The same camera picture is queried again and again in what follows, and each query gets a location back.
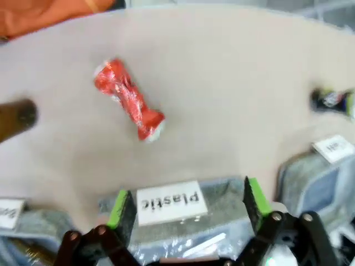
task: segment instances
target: tiled floor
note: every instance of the tiled floor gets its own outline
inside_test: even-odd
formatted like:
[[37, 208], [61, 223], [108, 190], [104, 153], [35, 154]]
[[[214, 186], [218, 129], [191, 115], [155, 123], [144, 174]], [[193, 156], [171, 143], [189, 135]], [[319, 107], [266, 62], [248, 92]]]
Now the tiled floor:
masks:
[[183, 3], [242, 4], [298, 13], [355, 30], [355, 0], [126, 0], [126, 2], [127, 8]]

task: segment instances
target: red can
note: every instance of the red can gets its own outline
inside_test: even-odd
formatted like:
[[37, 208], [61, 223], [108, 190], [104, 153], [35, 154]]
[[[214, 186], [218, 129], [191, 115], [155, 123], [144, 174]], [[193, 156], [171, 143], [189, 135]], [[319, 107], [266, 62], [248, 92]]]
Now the red can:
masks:
[[115, 58], [99, 66], [95, 71], [94, 84], [102, 93], [119, 100], [137, 125], [139, 140], [152, 142], [159, 137], [165, 116], [147, 106], [122, 61]]

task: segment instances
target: orange jacket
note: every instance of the orange jacket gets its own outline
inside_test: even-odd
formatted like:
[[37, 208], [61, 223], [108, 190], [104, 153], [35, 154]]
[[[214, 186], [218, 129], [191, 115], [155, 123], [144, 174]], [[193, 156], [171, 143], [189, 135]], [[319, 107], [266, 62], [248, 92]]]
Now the orange jacket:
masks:
[[107, 10], [114, 0], [0, 0], [0, 37], [9, 39], [69, 18]]

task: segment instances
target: screw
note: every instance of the screw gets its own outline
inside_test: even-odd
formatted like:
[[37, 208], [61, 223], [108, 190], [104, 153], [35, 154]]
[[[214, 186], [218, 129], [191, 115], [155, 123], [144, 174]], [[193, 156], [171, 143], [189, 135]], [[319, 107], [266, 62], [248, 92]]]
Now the screw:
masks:
[[100, 228], [99, 228], [99, 235], [103, 235], [104, 233], [106, 233], [106, 228], [105, 227], [103, 227], [103, 226], [101, 226]]
[[73, 233], [70, 234], [70, 240], [71, 241], [76, 240], [77, 237], [78, 237], [78, 233], [73, 232]]
[[313, 217], [310, 214], [308, 214], [308, 213], [305, 213], [303, 215], [303, 219], [305, 219], [307, 222], [312, 222], [313, 221]]
[[276, 221], [281, 221], [282, 217], [278, 213], [273, 213], [272, 214], [272, 219], [274, 219]]

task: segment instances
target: beige table surface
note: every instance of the beige table surface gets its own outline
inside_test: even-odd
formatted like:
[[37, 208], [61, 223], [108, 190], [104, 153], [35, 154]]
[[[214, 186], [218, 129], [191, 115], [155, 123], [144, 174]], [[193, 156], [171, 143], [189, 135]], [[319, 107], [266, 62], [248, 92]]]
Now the beige table surface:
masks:
[[[152, 144], [93, 71], [118, 55], [166, 129]], [[280, 163], [355, 127], [314, 114], [315, 83], [355, 85], [355, 36], [303, 18], [235, 6], [130, 9], [76, 19], [0, 47], [0, 100], [31, 97], [38, 125], [0, 145], [0, 196], [94, 225], [99, 196], [228, 175], [273, 197]]]

